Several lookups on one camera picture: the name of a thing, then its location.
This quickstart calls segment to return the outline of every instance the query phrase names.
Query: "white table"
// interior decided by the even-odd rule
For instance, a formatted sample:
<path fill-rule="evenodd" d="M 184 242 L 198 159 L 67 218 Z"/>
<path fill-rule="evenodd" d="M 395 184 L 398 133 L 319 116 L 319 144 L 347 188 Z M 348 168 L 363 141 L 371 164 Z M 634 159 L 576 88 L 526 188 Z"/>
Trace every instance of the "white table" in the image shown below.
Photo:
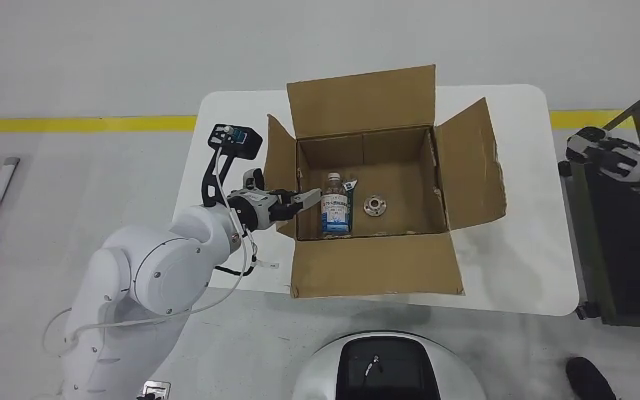
<path fill-rule="evenodd" d="M 566 315 L 578 304 L 578 286 L 562 188 L 556 168 L 544 94 L 530 85 L 437 88 L 440 124 L 486 97 L 502 164 L 507 215 L 491 224 L 452 232 L 465 295 L 430 293 L 365 296 L 366 300 L 432 306 Z M 273 114 L 293 133 L 286 91 L 215 92 L 200 106 L 174 215 L 201 204 L 200 185 L 213 151 L 207 145 L 216 123 L 250 126 L 265 142 L 253 161 L 236 160 L 224 188 L 238 188 L 249 168 L 264 167 L 267 117 Z M 256 268 L 241 290 L 289 294 L 294 241 L 275 228 L 254 234 L 261 260 L 279 268 Z M 242 255 L 225 266 L 239 270 Z M 210 286 L 228 288 L 235 277 L 215 271 Z"/>

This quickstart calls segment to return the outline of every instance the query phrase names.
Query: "wire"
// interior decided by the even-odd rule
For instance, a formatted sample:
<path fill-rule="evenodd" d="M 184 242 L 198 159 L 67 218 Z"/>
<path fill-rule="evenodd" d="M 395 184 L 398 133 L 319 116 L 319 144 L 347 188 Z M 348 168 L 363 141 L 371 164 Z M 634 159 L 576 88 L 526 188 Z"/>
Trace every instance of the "wire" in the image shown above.
<path fill-rule="evenodd" d="M 251 255 L 251 264 L 249 264 L 249 269 L 247 269 L 247 272 L 240 272 L 240 271 L 235 271 L 231 268 L 226 268 L 223 267 L 221 265 L 216 265 L 214 267 L 214 269 L 230 274 L 230 275 L 234 275 L 234 276 L 239 276 L 242 274 L 242 276 L 249 276 L 251 275 L 251 273 L 253 272 L 253 270 L 256 267 L 256 264 L 258 263 L 258 245 L 256 244 L 256 242 L 253 240 L 253 235 L 251 235 L 251 231 L 250 230 L 246 230 L 247 232 L 247 236 L 249 237 L 249 240 L 251 241 L 251 248 L 253 249 L 253 254 Z"/>
<path fill-rule="evenodd" d="M 241 232 L 243 232 L 244 229 L 243 229 L 243 227 L 239 226 L 239 222 L 236 222 L 236 220 L 233 218 L 233 213 L 235 211 L 229 206 L 229 201 L 227 200 L 227 196 L 224 193 L 224 190 L 222 189 L 222 183 L 220 182 L 220 174 L 219 174 L 219 168 L 218 168 L 219 160 L 220 160 L 220 153 L 221 152 L 218 152 L 218 154 L 216 155 L 216 167 L 215 167 L 216 181 L 218 183 L 218 188 L 220 190 L 220 195 L 222 196 L 224 204 L 227 207 L 227 210 L 229 210 L 229 219 L 231 220 L 231 224 L 233 225 L 234 229 L 236 230 L 236 232 L 240 236 L 240 243 L 242 244 L 242 253 L 244 254 L 244 261 L 242 262 L 242 271 L 241 271 L 240 275 L 238 276 L 238 279 L 236 280 L 236 282 L 227 291 L 227 293 L 225 293 L 224 296 L 222 296 L 218 300 L 214 301 L 213 303 L 211 303 L 211 304 L 209 304 L 209 305 L 207 305 L 205 307 L 201 307 L 201 308 L 198 308 L 196 310 L 191 310 L 191 311 L 182 311 L 182 312 L 179 312 L 177 314 L 169 315 L 169 316 L 166 316 L 166 317 L 150 318 L 150 319 L 143 319 L 143 320 L 136 320 L 136 321 L 115 322 L 115 323 L 110 323 L 110 324 L 83 325 L 83 326 L 79 327 L 78 329 L 76 329 L 75 331 L 73 331 L 71 333 L 71 335 L 69 335 L 66 338 L 68 345 L 67 345 L 67 347 L 65 349 L 63 349 L 63 350 L 61 350 L 61 351 L 59 351 L 57 353 L 56 352 L 48 352 L 47 351 L 47 354 L 54 354 L 56 356 L 62 356 L 62 355 L 67 354 L 69 351 L 73 350 L 75 348 L 75 346 L 78 344 L 78 335 L 80 333 L 82 333 L 84 331 L 87 331 L 87 330 L 90 330 L 90 329 L 115 328 L 115 327 L 122 327 L 122 326 L 134 326 L 134 325 L 142 325 L 142 324 L 160 323 L 160 322 L 164 322 L 164 321 L 167 321 L 167 320 L 170 320 L 170 319 L 173 319 L 173 318 L 180 318 L 180 317 L 184 317 L 184 316 L 189 316 L 189 315 L 192 315 L 192 314 L 197 314 L 199 312 L 208 310 L 211 307 L 217 306 L 218 304 L 222 303 L 229 296 L 231 296 L 231 293 L 233 293 L 236 290 L 236 288 L 238 287 L 238 285 L 240 285 L 240 281 L 242 280 L 242 277 L 243 277 L 245 271 L 247 270 L 248 257 L 247 257 L 247 245 L 244 242 L 244 239 L 242 238 L 242 234 L 241 234 Z M 253 250 L 257 250 L 257 246 L 253 242 L 253 238 L 250 238 L 250 240 L 251 240 L 251 243 L 252 243 L 252 249 Z M 55 317 L 53 317 L 51 319 L 51 321 L 49 321 L 49 323 L 47 324 L 47 327 L 45 328 L 45 331 L 44 331 L 44 333 L 42 335 L 43 343 L 44 343 L 44 337 L 46 336 L 47 331 L 49 330 L 49 327 L 51 326 L 53 321 L 55 321 L 62 314 L 67 313 L 69 311 L 71 311 L 71 309 L 67 309 L 67 310 L 61 311 Z"/>
<path fill-rule="evenodd" d="M 40 337 L 40 347 L 42 347 L 42 351 L 44 351 L 45 354 L 48 354 L 48 355 L 51 355 L 51 356 L 57 356 L 58 355 L 56 352 L 49 351 L 49 349 L 47 349 L 47 345 L 45 344 L 45 339 L 47 337 L 47 332 L 49 332 L 49 328 L 51 328 L 51 325 L 55 322 L 55 320 L 57 320 L 58 318 L 60 318 L 64 314 L 68 313 L 69 311 L 71 311 L 71 307 L 67 308 L 66 310 L 62 310 L 59 313 L 57 313 L 56 315 L 54 315 L 54 317 L 49 320 L 49 322 L 47 323 L 47 326 L 44 328 L 44 332 L 42 332 L 42 336 Z"/>

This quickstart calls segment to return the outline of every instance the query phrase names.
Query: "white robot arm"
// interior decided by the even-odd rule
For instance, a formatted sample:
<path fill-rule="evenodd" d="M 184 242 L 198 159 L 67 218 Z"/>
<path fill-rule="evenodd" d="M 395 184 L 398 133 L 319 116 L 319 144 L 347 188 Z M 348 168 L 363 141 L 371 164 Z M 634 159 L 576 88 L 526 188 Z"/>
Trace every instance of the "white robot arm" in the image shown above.
<path fill-rule="evenodd" d="M 222 126 L 216 133 L 217 128 L 212 137 L 245 134 L 247 142 L 257 135 L 250 128 Z M 212 147 L 216 154 L 203 180 L 204 206 L 187 208 L 165 232 L 124 227 L 91 257 L 65 328 L 66 349 L 61 354 L 64 399 L 134 400 L 175 346 L 189 315 L 224 300 L 245 275 L 246 249 L 244 267 L 227 296 L 191 310 L 214 268 L 244 247 L 243 236 L 267 229 L 275 221 L 292 219 L 320 200 L 319 189 L 303 194 L 267 192 L 260 170 L 245 173 L 243 189 L 226 197 L 221 180 L 233 154 L 226 154 L 221 176 L 217 163 L 228 148 Z M 246 150 L 246 146 L 231 149 L 242 158 L 253 154 L 251 150 L 238 155 L 237 149 Z M 215 181 L 211 181 L 207 178 L 214 170 Z M 210 185 L 216 189 L 211 197 L 208 190 L 205 194 L 205 186 Z"/>

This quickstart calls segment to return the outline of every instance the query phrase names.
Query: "cardboard box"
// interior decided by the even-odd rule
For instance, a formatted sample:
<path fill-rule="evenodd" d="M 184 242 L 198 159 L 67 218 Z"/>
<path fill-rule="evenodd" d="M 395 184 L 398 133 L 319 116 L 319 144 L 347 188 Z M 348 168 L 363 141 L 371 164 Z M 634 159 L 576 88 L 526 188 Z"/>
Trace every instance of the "cardboard box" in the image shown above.
<path fill-rule="evenodd" d="M 505 215 L 502 170 L 485 99 L 440 126 L 435 66 L 287 85 L 294 139 L 269 115 L 268 188 L 355 177 L 352 235 L 323 239 L 319 205 L 279 226 L 296 240 L 292 297 L 462 294 L 449 231 Z M 387 202 L 380 217 L 364 200 Z"/>

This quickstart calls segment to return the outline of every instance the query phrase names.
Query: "metal part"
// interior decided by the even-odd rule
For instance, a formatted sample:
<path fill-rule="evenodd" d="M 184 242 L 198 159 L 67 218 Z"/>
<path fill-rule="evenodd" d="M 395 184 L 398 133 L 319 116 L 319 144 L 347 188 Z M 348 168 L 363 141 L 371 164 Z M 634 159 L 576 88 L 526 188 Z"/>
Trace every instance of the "metal part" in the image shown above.
<path fill-rule="evenodd" d="M 382 372 L 382 367 L 380 366 L 380 357 L 378 357 L 377 354 L 375 354 L 373 356 L 373 360 L 369 363 L 369 365 L 367 366 L 367 370 L 364 371 L 364 376 L 365 378 L 367 376 L 369 376 L 369 371 L 371 371 L 371 368 L 373 368 L 374 365 L 378 365 L 378 368 L 380 368 L 380 371 Z"/>
<path fill-rule="evenodd" d="M 203 205 L 205 207 L 213 207 L 216 203 L 224 204 L 224 199 L 218 187 L 218 179 L 221 185 L 224 184 L 234 159 L 255 159 L 262 145 L 262 137 L 253 129 L 245 126 L 216 124 L 211 131 L 208 144 L 209 147 L 215 151 L 202 178 L 200 191 Z M 220 155 L 226 156 L 226 159 L 224 160 L 224 164 L 219 168 L 219 176 L 216 177 L 216 160 Z M 264 184 L 264 179 L 262 182 L 259 182 L 257 175 L 253 178 L 255 187 Z M 210 194 L 209 188 L 214 188 L 213 195 Z"/>
<path fill-rule="evenodd" d="M 308 210 L 312 206 L 318 204 L 322 198 L 322 190 L 311 189 L 307 192 L 297 194 L 293 196 L 293 203 L 302 204 L 300 211 Z"/>
<path fill-rule="evenodd" d="M 171 383 L 169 382 L 147 381 L 138 396 L 144 397 L 151 393 L 156 396 L 156 400 L 168 400 L 170 390 Z"/>
<path fill-rule="evenodd" d="M 242 188 L 247 190 L 264 190 L 264 175 L 262 169 L 253 168 L 242 175 Z"/>
<path fill-rule="evenodd" d="M 372 217 L 379 217 L 387 209 L 387 202 L 377 194 L 367 197 L 364 201 L 364 212 Z"/>
<path fill-rule="evenodd" d="M 578 307 L 576 307 L 576 315 L 578 319 L 585 320 L 588 318 L 600 318 L 602 314 L 600 313 L 600 306 L 597 303 L 593 302 L 584 302 Z"/>
<path fill-rule="evenodd" d="M 567 140 L 569 161 L 595 164 L 600 173 L 640 191 L 640 146 L 588 126 Z"/>

